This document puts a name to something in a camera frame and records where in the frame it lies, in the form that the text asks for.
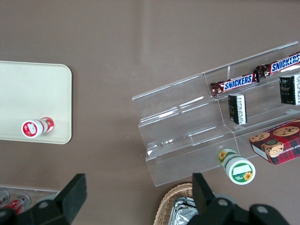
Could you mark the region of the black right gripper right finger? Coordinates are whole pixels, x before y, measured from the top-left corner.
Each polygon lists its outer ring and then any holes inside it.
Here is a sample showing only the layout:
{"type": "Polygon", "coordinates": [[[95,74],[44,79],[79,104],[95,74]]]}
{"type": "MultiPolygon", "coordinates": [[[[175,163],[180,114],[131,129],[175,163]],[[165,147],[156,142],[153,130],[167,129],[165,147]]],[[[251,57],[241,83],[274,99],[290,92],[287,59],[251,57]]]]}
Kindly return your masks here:
{"type": "Polygon", "coordinates": [[[248,212],[224,197],[215,197],[201,173],[192,175],[192,192],[198,215],[191,225],[248,225],[248,212]]]}

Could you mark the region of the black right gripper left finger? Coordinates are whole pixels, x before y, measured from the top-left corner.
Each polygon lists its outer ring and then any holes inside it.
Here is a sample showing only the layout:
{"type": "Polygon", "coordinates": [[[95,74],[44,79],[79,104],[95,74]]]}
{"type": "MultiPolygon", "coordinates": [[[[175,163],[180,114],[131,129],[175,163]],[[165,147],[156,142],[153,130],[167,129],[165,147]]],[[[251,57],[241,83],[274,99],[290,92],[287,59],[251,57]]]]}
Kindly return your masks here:
{"type": "Polygon", "coordinates": [[[22,225],[70,225],[87,199],[86,175],[79,173],[55,196],[21,214],[22,225]]]}

